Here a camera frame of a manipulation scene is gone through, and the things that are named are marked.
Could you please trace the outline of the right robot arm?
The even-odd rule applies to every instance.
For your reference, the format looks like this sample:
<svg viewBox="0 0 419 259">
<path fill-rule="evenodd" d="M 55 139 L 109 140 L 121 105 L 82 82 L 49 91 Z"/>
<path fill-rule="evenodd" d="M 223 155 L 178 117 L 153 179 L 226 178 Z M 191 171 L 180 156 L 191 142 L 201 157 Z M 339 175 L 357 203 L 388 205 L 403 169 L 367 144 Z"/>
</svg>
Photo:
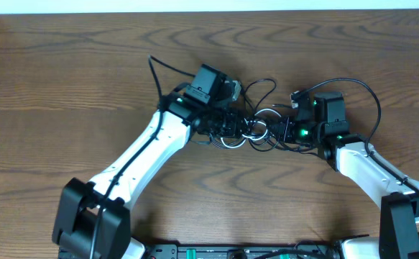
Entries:
<svg viewBox="0 0 419 259">
<path fill-rule="evenodd" d="M 367 139 L 350 133 L 342 93 L 296 91 L 290 98 L 297 114 L 272 128 L 282 144 L 316 149 L 380 210 L 379 237 L 339 240 L 330 257 L 419 258 L 419 181 L 384 159 Z"/>
</svg>

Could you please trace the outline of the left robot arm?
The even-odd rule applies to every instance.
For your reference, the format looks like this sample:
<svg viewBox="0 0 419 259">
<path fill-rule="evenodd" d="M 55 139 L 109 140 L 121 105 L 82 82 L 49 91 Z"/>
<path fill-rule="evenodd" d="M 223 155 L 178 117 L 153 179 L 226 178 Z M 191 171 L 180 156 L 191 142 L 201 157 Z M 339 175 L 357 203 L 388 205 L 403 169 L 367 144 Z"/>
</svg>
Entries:
<svg viewBox="0 0 419 259">
<path fill-rule="evenodd" d="M 159 95 L 157 111 L 138 138 L 108 168 L 63 188 L 52 241 L 77 258 L 142 258 L 146 247 L 131 234 L 130 214 L 158 170 L 194 133 L 241 137 L 242 115 L 231 109 L 241 83 L 202 65 L 190 83 Z"/>
</svg>

